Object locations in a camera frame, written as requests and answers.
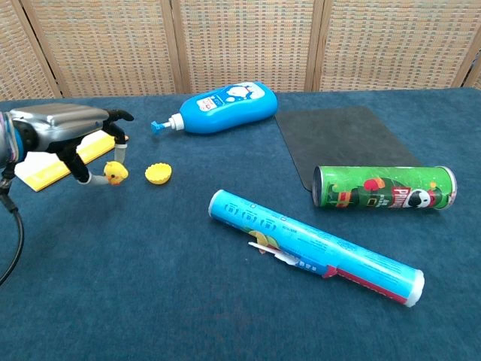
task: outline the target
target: woven room divider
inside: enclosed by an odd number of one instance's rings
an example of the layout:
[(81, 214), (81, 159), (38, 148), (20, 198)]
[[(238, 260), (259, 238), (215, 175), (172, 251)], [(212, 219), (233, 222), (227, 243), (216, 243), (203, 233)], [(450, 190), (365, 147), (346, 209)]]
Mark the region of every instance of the woven room divider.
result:
[(314, 90), (460, 86), (481, 40), (479, 0), (325, 0), (323, 18)]
[[(0, 99), (245, 80), (277, 92), (461, 86), (481, 48), (481, 0), (4, 0), (0, 10)], [(476, 66), (465, 85), (478, 85)]]
[(183, 91), (169, 0), (22, 1), (65, 96)]
[(0, 100), (60, 97), (18, 0), (0, 2)]
[(172, 1), (184, 88), (262, 80), (276, 91), (311, 90), (322, 4)]

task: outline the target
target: pringles can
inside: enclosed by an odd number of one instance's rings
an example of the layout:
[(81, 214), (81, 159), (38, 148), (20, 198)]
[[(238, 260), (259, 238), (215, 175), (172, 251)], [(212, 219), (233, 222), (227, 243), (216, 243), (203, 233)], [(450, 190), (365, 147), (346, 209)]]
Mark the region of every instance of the pringles can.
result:
[(313, 201), (318, 207), (448, 208), (457, 193), (447, 167), (317, 166)]
[(407, 307), (421, 297), (425, 282), (422, 271), (225, 190), (213, 195), (209, 215), (256, 237), (250, 245), (288, 265), (323, 278), (340, 275)]

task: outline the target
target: blue table surface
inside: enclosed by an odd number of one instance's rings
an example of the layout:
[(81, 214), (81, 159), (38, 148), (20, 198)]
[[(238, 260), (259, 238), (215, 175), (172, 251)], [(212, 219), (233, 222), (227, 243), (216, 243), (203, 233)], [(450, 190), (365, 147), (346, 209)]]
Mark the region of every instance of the blue table surface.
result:
[[(370, 108), (425, 165), (458, 180), (448, 210), (324, 210), (302, 187), (274, 120), (208, 136), (154, 136), (188, 95), (61, 99), (135, 116), (129, 178), (35, 193), (15, 180), (23, 256), (0, 288), (0, 359), (479, 359), (481, 92), (280, 93), (280, 111)], [(1, 111), (53, 102), (0, 103)], [(89, 165), (101, 174), (112, 153)], [(145, 169), (168, 162), (163, 187)], [(225, 189), (425, 273), (406, 308), (343, 278), (323, 280), (209, 218)], [(0, 209), (0, 272), (17, 242)]]

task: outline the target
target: yellow rubber duck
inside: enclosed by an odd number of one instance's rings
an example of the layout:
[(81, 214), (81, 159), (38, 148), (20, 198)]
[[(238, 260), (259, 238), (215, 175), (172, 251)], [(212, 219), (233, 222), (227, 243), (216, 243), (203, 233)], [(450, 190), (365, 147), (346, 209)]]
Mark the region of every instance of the yellow rubber duck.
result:
[(104, 176), (108, 183), (118, 186), (129, 176), (129, 171), (120, 162), (107, 162), (104, 167)]

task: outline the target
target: blue cylindrical container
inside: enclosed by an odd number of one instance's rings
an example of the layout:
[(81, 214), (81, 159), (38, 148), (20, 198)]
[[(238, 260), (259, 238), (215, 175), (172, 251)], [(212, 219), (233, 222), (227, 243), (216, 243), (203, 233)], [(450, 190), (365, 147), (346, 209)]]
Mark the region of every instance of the blue cylindrical container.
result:
[(208, 134), (269, 118), (276, 111), (272, 90), (258, 81), (245, 82), (194, 96), (168, 122), (152, 122), (151, 127), (155, 134), (166, 128)]
[(424, 287), (422, 271), (219, 190), (209, 215), (257, 237), (252, 246), (324, 278), (340, 275), (411, 307)]

